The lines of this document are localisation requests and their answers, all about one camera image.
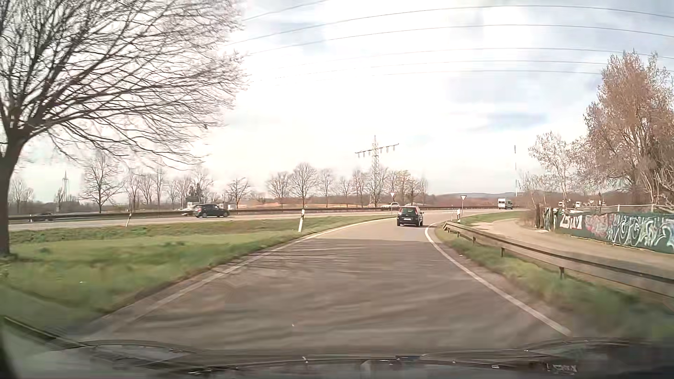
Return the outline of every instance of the rear window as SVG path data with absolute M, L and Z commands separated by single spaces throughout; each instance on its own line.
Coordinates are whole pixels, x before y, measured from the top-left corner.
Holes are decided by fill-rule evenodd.
M 401 214 L 417 214 L 417 209 L 404 206 L 400 209 L 400 213 Z

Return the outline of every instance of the white van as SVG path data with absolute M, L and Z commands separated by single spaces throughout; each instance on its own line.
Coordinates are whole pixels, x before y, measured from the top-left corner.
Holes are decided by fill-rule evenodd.
M 499 209 L 512 209 L 512 201 L 508 199 L 499 199 Z

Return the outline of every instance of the black car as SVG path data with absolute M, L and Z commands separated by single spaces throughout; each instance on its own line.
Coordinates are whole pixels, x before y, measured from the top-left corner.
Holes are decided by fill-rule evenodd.
M 52 212 L 42 212 L 33 216 L 33 221 L 54 221 L 54 214 Z
M 196 217 L 206 218 L 214 217 L 228 217 L 229 210 L 222 209 L 217 204 L 197 204 L 192 208 L 192 215 Z
M 416 225 L 423 226 L 423 212 L 418 206 L 403 206 L 398 212 L 398 226 L 400 225 Z

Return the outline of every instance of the grass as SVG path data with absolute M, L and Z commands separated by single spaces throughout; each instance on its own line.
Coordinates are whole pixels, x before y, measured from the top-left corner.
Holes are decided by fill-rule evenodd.
M 297 219 L 15 232 L 19 259 L 0 264 L 0 306 L 36 326 L 66 327 L 250 252 L 388 217 L 311 217 L 302 233 Z
M 559 309 L 586 318 L 592 325 L 611 335 L 665 339 L 674 337 L 674 315 L 664 306 L 640 301 L 634 294 L 587 283 L 569 277 L 560 279 L 558 272 L 514 256 L 501 257 L 497 247 L 473 245 L 441 228 L 436 235 L 448 246 L 529 293 Z
M 523 212 L 518 210 L 504 210 L 503 212 L 492 212 L 484 214 L 474 214 L 461 218 L 461 224 L 473 226 L 477 223 L 492 223 L 497 220 L 506 220 L 508 218 L 520 218 Z

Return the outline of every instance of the sign post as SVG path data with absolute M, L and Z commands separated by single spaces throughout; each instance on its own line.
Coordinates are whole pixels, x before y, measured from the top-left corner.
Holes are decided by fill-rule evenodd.
M 299 217 L 299 228 L 297 228 L 297 233 L 302 233 L 302 222 L 304 222 L 304 209 L 302 209 L 302 215 Z

